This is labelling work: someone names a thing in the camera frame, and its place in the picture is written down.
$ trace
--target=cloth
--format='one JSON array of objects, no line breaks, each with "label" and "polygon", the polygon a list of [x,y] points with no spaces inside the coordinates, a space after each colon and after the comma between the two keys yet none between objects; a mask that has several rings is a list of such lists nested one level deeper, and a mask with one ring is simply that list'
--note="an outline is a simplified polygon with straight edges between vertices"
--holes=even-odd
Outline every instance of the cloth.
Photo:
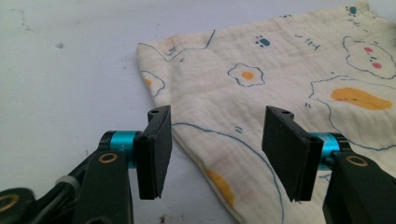
[{"label": "cloth", "polygon": [[262,152],[265,107],[342,133],[396,176],[395,36],[357,1],[141,43],[137,55],[155,104],[172,106],[174,137],[241,223],[318,224],[331,172],[318,172],[311,202],[291,203]]}]

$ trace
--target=pink cheek dot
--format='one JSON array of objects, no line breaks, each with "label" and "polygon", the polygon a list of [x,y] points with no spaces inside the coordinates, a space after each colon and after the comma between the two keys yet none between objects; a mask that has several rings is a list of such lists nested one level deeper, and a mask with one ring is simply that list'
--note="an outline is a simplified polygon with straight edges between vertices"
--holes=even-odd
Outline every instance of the pink cheek dot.
[{"label": "pink cheek dot", "polygon": [[382,68],[382,65],[380,63],[373,63],[374,68]]},{"label": "pink cheek dot", "polygon": [[366,50],[366,52],[369,52],[369,53],[373,52],[373,50],[371,48],[364,48],[364,50]]}]

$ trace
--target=blue paw print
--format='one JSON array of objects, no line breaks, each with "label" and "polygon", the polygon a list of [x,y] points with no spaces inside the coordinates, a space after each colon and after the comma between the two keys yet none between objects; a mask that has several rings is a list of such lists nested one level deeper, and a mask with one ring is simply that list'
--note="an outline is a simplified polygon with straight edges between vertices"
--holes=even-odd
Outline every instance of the blue paw print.
[{"label": "blue paw print", "polygon": [[356,7],[346,7],[346,11],[349,12],[349,16],[356,17],[356,13],[358,12],[358,9]]},{"label": "blue paw print", "polygon": [[270,41],[265,39],[262,35],[256,36],[256,38],[257,38],[256,44],[260,45],[260,47],[262,48],[264,48],[264,46],[268,47],[271,44]]}]

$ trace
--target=white table surface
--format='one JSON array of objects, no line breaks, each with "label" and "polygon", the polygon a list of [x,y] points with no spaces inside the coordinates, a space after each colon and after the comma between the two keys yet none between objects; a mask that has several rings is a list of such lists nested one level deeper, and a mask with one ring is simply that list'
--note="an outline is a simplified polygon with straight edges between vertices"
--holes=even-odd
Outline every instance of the white table surface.
[{"label": "white table surface", "polygon": [[[147,126],[154,107],[139,75],[139,42],[342,7],[350,0],[0,1],[0,191],[37,198],[108,130]],[[396,21],[393,0],[371,7]],[[141,201],[130,171],[135,223],[236,223],[174,142],[163,198]]]}]

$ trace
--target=blue metal ring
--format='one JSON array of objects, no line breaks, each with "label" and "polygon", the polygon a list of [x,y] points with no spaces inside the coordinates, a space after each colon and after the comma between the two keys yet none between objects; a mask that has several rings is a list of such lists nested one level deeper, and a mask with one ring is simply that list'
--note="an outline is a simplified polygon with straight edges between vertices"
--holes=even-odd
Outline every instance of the blue metal ring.
[{"label": "blue metal ring", "polygon": [[136,131],[116,131],[114,132],[111,141],[111,150],[121,150],[125,152],[128,159],[128,168],[134,169],[133,151],[134,151],[134,136]]},{"label": "blue metal ring", "polygon": [[323,149],[320,156],[320,163],[318,170],[322,170],[322,171],[330,170],[329,167],[323,162],[325,160],[332,160],[332,152],[340,151],[340,146],[338,145],[337,139],[331,133],[310,133],[310,134],[323,140]]}]

